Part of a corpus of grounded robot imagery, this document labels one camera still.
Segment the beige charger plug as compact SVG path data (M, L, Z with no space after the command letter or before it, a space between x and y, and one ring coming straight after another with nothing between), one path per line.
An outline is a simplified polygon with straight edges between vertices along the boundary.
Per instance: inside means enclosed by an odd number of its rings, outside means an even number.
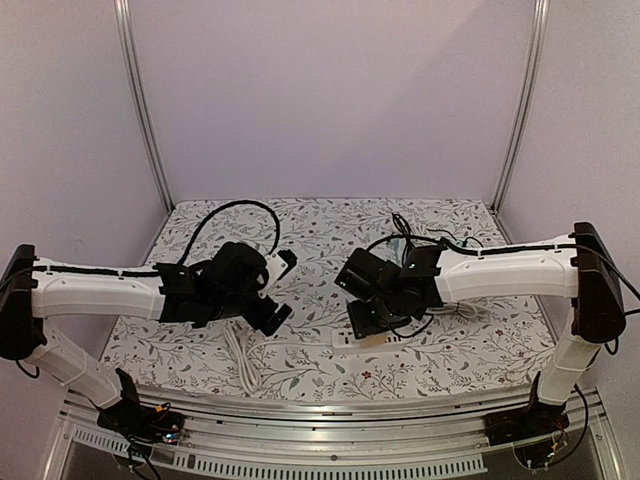
M362 348L377 348L386 343L387 336L386 335L372 335L368 336L360 341L360 346Z

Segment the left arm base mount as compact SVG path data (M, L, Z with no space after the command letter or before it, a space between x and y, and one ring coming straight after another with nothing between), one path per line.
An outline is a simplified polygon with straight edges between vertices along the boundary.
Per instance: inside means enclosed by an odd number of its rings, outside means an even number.
M108 408L96 408L97 425L127 440L155 444L176 443L183 434L185 416L170 402L146 406L140 402L133 379L122 369L115 370L121 382L120 399Z

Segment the teal blue power strip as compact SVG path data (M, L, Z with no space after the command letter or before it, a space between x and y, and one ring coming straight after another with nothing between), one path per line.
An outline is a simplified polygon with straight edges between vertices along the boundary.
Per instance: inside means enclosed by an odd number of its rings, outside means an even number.
M389 241L393 260L401 265L405 260L406 241L403 239L392 239Z

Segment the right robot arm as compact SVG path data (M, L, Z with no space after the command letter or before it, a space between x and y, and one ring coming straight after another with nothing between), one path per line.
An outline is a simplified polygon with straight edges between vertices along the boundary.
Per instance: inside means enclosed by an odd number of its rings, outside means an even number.
M435 308L470 299L551 296L570 301L567 324L550 361L537 375L533 401L517 427L537 436L552 424L574 385L603 345L627 325L624 289L638 290L615 265L595 227L578 222L571 233L528 244L469 248L442 237L416 237L402 264L357 248L335 278L353 298L347 306L362 339L405 326Z

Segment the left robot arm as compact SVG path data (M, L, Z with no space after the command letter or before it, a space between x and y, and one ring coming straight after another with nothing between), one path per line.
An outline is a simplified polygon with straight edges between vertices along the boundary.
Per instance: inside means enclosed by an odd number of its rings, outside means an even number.
M157 263L117 269L58 264L19 246L1 277L1 356L43 369L81 393L128 434L148 426L148 412L127 394L132 381L107 369L53 326L57 316L126 316L159 323L240 317L265 336L291 314L271 290L297 264L290 250L266 255L238 242L186 266Z

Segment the white power strip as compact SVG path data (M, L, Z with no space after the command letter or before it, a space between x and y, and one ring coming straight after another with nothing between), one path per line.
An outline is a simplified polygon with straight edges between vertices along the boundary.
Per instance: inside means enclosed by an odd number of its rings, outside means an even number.
M356 355L400 351L404 348L406 341L388 333L357 339L351 329L340 328L332 331L331 343L333 350L337 353Z

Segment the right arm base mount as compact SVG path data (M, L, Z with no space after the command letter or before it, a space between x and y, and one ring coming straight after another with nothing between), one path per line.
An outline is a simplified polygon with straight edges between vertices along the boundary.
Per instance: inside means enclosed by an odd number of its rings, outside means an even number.
M484 435L496 446L566 430L570 421L565 408L565 404L550 405L532 397L523 407L485 415Z

